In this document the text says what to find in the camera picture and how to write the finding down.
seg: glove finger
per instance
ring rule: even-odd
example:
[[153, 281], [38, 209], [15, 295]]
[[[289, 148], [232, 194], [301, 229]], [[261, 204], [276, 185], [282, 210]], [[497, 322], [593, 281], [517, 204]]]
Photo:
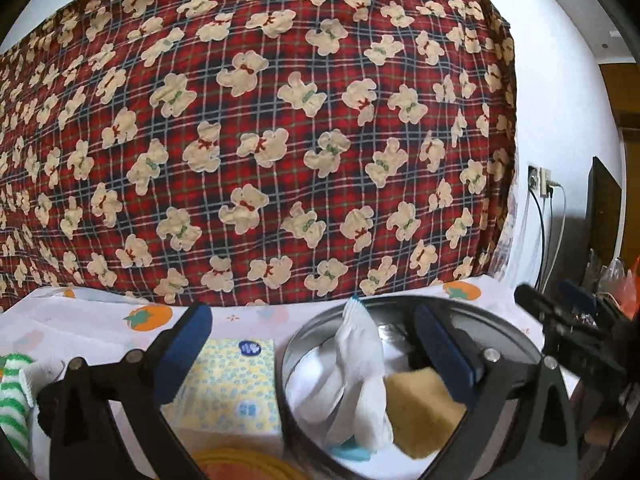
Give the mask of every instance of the glove finger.
[[386, 389], [382, 376], [367, 378], [362, 383], [353, 433], [356, 443], [371, 452], [393, 441], [393, 430], [386, 416]]
[[360, 395], [360, 385], [347, 385], [335, 415], [334, 423], [329, 428], [326, 442], [329, 446], [343, 444], [353, 436], [353, 417]]
[[300, 404], [298, 415], [309, 424], [319, 424], [326, 421], [340, 402], [343, 391], [342, 370], [336, 366], [320, 389]]

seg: yellow sponge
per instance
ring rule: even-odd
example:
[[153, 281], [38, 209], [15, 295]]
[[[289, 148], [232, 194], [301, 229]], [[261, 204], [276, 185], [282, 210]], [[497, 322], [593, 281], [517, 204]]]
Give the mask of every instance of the yellow sponge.
[[441, 449], [465, 415], [432, 368], [385, 378], [386, 414], [394, 428], [394, 444], [413, 459]]

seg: white cable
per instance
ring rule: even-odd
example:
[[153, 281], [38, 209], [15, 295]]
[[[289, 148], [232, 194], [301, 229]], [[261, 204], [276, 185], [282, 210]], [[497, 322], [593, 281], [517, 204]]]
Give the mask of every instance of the white cable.
[[551, 272], [554, 270], [554, 265], [556, 264], [556, 259], [558, 258], [558, 253], [560, 252], [560, 244], [562, 243], [562, 235], [564, 234], [564, 221], [566, 220], [566, 193], [564, 192], [564, 187], [557, 182], [552, 184], [555, 187], [559, 187], [562, 190], [562, 223], [560, 224], [560, 235], [558, 237], [558, 244], [556, 245], [556, 252], [554, 253], [554, 257], [551, 260], [551, 266], [546, 274], [545, 281], [542, 284], [542, 293], [545, 293], [546, 284], [549, 282], [549, 277], [551, 276]]

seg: white glove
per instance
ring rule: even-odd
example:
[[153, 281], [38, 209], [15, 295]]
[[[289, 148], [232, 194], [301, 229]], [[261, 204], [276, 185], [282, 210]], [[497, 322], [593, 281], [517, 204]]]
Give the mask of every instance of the white glove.
[[340, 403], [326, 443], [342, 444], [355, 436], [359, 446], [376, 452], [394, 439], [386, 416], [385, 362], [378, 327], [357, 298], [344, 306], [335, 343], [336, 367], [298, 413], [318, 424]]

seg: power outlet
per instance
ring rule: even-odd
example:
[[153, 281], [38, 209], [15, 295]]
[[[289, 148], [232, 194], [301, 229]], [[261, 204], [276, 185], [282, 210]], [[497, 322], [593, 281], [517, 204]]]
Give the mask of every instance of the power outlet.
[[548, 183], [551, 180], [551, 170], [540, 168], [540, 196], [547, 198], [549, 196]]
[[529, 174], [527, 175], [527, 186], [537, 193], [540, 190], [540, 168], [536, 166], [529, 166]]

